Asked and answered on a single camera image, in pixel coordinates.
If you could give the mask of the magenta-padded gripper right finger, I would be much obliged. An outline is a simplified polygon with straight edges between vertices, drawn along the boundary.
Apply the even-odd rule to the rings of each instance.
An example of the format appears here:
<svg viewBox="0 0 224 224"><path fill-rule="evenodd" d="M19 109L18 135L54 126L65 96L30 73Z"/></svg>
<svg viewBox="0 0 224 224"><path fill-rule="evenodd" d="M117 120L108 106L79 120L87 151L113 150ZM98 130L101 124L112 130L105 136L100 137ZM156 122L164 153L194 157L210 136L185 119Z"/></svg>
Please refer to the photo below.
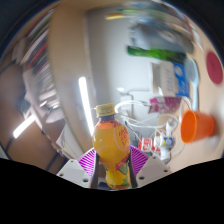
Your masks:
<svg viewBox="0 0 224 224"><path fill-rule="evenodd" d="M158 156L148 156L135 146L130 146L129 161L133 188L143 187L171 174Z"/></svg>

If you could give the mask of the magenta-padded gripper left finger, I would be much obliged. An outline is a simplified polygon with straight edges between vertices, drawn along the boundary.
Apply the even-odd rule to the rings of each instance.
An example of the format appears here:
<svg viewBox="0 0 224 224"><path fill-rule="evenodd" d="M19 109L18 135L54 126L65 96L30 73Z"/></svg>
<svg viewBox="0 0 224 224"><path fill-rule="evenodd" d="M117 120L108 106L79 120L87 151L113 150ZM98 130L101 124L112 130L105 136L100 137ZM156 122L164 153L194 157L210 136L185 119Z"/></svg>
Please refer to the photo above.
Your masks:
<svg viewBox="0 0 224 224"><path fill-rule="evenodd" d="M70 159L57 175L83 188L96 189L98 185L97 154L94 148L78 159Z"/></svg>

